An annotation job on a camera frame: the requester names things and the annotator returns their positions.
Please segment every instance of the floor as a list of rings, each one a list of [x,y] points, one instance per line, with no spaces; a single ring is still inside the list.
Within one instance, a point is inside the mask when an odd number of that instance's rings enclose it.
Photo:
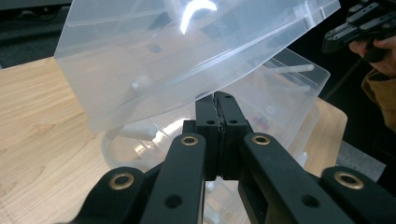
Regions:
[[[17,18],[8,17],[3,12],[0,11],[0,69],[11,67],[14,65],[28,63],[35,60],[47,58],[53,56],[53,53],[56,49],[59,36],[64,26],[64,21],[67,16],[68,7],[63,7],[57,14],[54,13],[46,13],[44,15],[34,15],[32,13],[23,12],[22,16]],[[303,38],[298,40],[295,44],[290,46],[293,50],[300,53],[300,46],[304,49],[307,45]],[[302,54],[307,58],[312,54],[312,52],[301,51]],[[347,70],[349,64],[343,66],[328,64],[328,67],[324,66],[326,69],[332,70],[334,67],[339,69]],[[345,71],[331,71],[331,74],[342,74]],[[347,96],[343,93],[337,93],[339,90],[336,90],[336,94],[329,96],[329,92],[336,87],[339,79],[333,78],[329,80],[329,86],[327,89],[325,88],[321,97],[326,98],[328,102],[336,105],[337,107],[341,107],[342,110],[347,111],[348,113],[356,114],[349,112],[350,107],[343,108],[343,103],[346,101]],[[349,96],[352,101],[354,101],[354,97],[360,96]],[[353,131],[353,119],[352,124],[348,123],[346,129],[346,136],[354,133]],[[384,164],[380,161],[377,161],[370,157],[369,155],[362,152],[349,143],[347,143],[348,139],[353,138],[345,138],[344,142],[341,145],[340,153],[337,159],[337,165],[343,165],[346,167],[350,167],[356,169],[367,176],[371,177],[373,180],[377,180],[380,174],[384,169]]]

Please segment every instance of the dark background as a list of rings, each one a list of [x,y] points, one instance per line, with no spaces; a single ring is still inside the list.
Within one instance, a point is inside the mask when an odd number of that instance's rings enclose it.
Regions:
[[[344,140],[372,154],[375,134],[384,129],[377,106],[361,90],[363,77],[371,70],[361,64],[348,73],[359,57],[342,49],[323,54],[323,36],[345,22],[347,10],[359,1],[341,0],[342,8],[289,46],[306,59],[328,70],[331,77],[319,97],[340,108],[348,116]],[[0,65],[3,68],[53,56],[68,6],[38,7],[0,11]]]

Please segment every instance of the person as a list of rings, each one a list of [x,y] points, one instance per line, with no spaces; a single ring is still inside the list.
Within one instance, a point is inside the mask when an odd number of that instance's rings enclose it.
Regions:
[[[362,58],[367,52],[367,41],[354,41],[349,49]],[[384,40],[374,40],[373,45],[386,49],[384,58],[378,63],[370,63],[373,70],[361,83],[368,98],[378,105],[385,125],[388,127],[377,133],[373,148],[386,160],[386,168],[377,183],[396,195],[396,36]]]

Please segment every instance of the human hand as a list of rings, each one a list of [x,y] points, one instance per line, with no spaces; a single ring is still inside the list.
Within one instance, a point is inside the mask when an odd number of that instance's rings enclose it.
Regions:
[[[364,57],[367,41],[354,41],[349,44],[349,49]],[[389,78],[396,78],[396,36],[384,40],[375,40],[374,46],[379,49],[388,49],[384,58],[378,63],[370,63],[378,72]]]

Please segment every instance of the plastic container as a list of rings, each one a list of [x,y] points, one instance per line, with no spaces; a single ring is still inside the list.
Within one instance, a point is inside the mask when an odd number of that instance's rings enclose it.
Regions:
[[[271,134],[304,165],[304,148],[319,116],[314,102],[329,75],[284,49],[222,91],[235,97],[254,132]],[[106,161],[112,168],[132,166],[146,172],[164,160],[185,119],[195,119],[194,103],[107,131],[102,144]],[[218,178],[205,186],[205,223],[248,223],[236,182]]]
[[[74,0],[55,59],[94,132],[187,105],[244,77],[336,0]]]

